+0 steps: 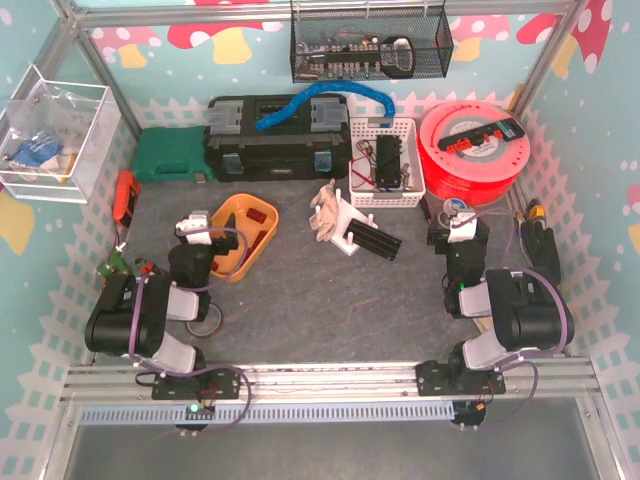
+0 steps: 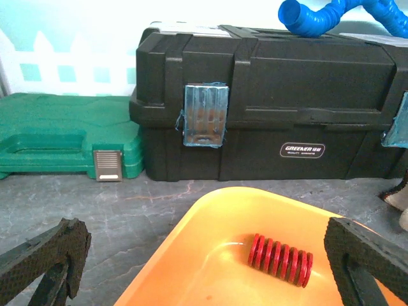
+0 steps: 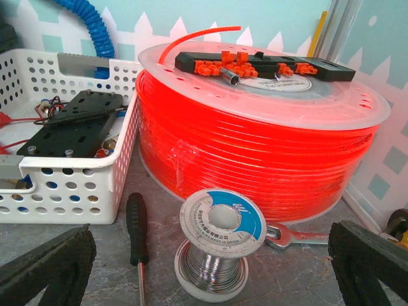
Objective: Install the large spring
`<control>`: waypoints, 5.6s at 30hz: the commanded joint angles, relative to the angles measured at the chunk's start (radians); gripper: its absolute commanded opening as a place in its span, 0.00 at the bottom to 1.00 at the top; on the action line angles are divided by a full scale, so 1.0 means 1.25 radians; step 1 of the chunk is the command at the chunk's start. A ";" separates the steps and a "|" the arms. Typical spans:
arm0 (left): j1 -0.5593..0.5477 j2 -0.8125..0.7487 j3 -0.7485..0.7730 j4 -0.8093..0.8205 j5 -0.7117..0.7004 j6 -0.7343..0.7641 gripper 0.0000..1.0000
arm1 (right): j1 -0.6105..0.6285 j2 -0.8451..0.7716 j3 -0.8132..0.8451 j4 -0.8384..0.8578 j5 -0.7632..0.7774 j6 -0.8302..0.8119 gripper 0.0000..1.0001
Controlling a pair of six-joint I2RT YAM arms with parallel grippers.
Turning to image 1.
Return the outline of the red large spring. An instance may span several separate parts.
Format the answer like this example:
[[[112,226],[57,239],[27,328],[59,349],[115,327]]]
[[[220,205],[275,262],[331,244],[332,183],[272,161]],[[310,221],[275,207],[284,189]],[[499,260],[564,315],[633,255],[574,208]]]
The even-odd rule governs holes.
[[[249,208],[246,211],[246,217],[258,224],[264,224],[267,219],[267,214],[255,208]]]

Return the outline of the black aluminium extrusion block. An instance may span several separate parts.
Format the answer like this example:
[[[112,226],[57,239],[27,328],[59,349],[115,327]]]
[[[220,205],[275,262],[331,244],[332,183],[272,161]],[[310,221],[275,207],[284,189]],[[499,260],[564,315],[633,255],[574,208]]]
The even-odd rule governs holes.
[[[402,241],[377,228],[353,218],[343,234],[345,240],[386,260],[394,261]]]

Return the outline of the beige work glove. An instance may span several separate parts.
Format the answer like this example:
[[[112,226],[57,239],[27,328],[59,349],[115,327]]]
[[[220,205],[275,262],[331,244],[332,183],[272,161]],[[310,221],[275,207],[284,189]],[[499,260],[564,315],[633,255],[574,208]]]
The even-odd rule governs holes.
[[[335,180],[320,188],[310,202],[314,209],[309,225],[316,233],[317,242],[327,242],[334,235],[339,218],[339,200],[336,196]]]

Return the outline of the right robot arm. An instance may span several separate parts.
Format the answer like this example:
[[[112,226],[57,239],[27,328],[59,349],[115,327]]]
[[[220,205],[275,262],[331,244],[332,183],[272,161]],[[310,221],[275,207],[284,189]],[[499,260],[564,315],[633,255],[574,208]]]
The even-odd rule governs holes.
[[[531,209],[511,220],[510,237],[529,262],[524,269],[487,268],[489,228],[476,211],[459,210],[447,220],[445,226],[430,226],[427,237],[446,258],[445,309],[454,317],[488,318],[492,324],[455,345],[446,364],[435,364],[435,374],[462,389],[529,356],[554,355],[569,345],[575,321],[559,292],[559,254],[545,216]]]

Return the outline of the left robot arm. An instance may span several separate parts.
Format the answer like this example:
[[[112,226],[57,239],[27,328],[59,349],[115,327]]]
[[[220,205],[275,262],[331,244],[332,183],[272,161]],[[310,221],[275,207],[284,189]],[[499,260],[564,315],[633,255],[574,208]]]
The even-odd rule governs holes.
[[[162,377],[194,377],[211,368],[202,352],[166,331],[166,324],[202,324],[210,306],[210,271],[216,255],[246,248],[246,236],[231,213],[221,227],[194,211],[178,222],[179,239],[168,254],[165,274],[118,273],[106,279],[85,327],[89,351],[124,357]]]

